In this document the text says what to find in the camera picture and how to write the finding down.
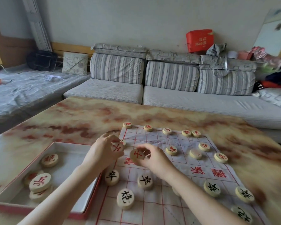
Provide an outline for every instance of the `chessboard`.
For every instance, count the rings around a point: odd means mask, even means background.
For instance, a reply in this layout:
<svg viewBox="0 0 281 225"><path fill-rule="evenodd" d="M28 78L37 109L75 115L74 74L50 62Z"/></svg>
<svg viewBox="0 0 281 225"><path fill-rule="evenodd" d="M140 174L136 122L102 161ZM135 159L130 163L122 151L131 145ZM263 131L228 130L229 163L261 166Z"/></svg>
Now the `chessboard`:
<svg viewBox="0 0 281 225"><path fill-rule="evenodd" d="M92 213L96 218L96 224L200 224L184 200L173 192L168 183L151 174L150 170L136 166L130 159L130 151L135 149L136 145L150 143L160 147L174 166L202 189L204 189L205 181L220 186L221 194L216 198L219 203L229 209L234 206L241 207L250 214L251 224L270 225L271 223L256 203L246 204L236 196L236 187L244 187L244 185L229 163L219 163L214 158L214 154L220 151L210 137L207 135L202 135L200 138L185 137L181 131L173 130L171 135L165 135L161 128L154 128L153 131L148 132L139 125L132 125L131 128L121 130L120 139L126 141L125 155L109 167L109 169L115 169L119 172L120 181L114 186L106 187L105 183L101 184L105 186L98 192L100 194L97 200L98 205L96 205L98 211L95 215ZM202 151L202 159L197 160L189 155L189 151L198 148L200 143L209 144L210 151ZM178 154L175 156L166 152L166 148L171 145L178 149ZM137 178L142 173L149 173L152 176L153 189L144 190L138 187ZM134 205L130 210L122 210L116 202L119 191L125 188L132 190L135 196ZM247 216L243 212L238 212L238 215L243 219Z"/></svg>

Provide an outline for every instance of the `table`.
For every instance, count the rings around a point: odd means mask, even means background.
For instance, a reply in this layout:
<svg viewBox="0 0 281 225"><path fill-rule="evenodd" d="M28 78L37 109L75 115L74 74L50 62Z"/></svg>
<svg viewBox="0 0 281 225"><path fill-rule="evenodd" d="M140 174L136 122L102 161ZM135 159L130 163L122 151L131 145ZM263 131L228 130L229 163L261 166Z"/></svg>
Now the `table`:
<svg viewBox="0 0 281 225"><path fill-rule="evenodd" d="M123 122L208 134L273 224L281 225L281 146L238 117L70 97L0 135L0 191L52 142L93 144L119 135ZM23 216L0 213L0 224ZM66 220L65 224L95 224Z"/></svg>

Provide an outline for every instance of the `open box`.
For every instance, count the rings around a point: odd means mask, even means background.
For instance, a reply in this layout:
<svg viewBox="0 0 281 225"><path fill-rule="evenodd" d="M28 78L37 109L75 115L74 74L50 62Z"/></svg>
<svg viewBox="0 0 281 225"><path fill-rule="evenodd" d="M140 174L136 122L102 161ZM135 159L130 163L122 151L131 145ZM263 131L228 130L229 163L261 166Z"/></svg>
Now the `open box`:
<svg viewBox="0 0 281 225"><path fill-rule="evenodd" d="M28 215L38 206L38 203L29 198L30 190L23 183L26 174L42 169L45 173L52 175L52 185L58 187L82 163L89 149L90 145L53 142L0 193L0 212ZM48 153L57 153L59 161L54 167L44 168L40 161ZM101 175L86 189L72 208L68 218L87 219L92 196L95 194L100 178Z"/></svg>

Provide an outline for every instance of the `bed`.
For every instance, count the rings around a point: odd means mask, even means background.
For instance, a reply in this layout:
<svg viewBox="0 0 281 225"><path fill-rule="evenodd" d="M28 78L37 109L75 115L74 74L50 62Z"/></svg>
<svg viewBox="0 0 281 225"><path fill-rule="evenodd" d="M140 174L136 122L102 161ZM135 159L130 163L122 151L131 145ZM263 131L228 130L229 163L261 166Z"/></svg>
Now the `bed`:
<svg viewBox="0 0 281 225"><path fill-rule="evenodd" d="M0 134L60 102L66 91L90 78L90 75L35 71L27 65L7 71L0 71Z"/></svg>

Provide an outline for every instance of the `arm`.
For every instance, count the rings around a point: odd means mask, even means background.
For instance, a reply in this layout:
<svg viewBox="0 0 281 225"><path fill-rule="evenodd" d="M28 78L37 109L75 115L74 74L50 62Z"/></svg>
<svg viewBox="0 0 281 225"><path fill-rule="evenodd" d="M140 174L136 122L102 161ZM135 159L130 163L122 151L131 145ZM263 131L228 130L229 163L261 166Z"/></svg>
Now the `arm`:
<svg viewBox="0 0 281 225"><path fill-rule="evenodd" d="M142 144L138 146L138 149L148 155L149 159L137 160L135 164L150 169L159 178L174 187L202 225L247 224L180 172L160 148Z"/></svg>
<svg viewBox="0 0 281 225"><path fill-rule="evenodd" d="M91 146L81 165L41 204L18 225L61 225L76 201L100 174L124 152L113 152L111 142L119 142L115 135L103 134Z"/></svg>

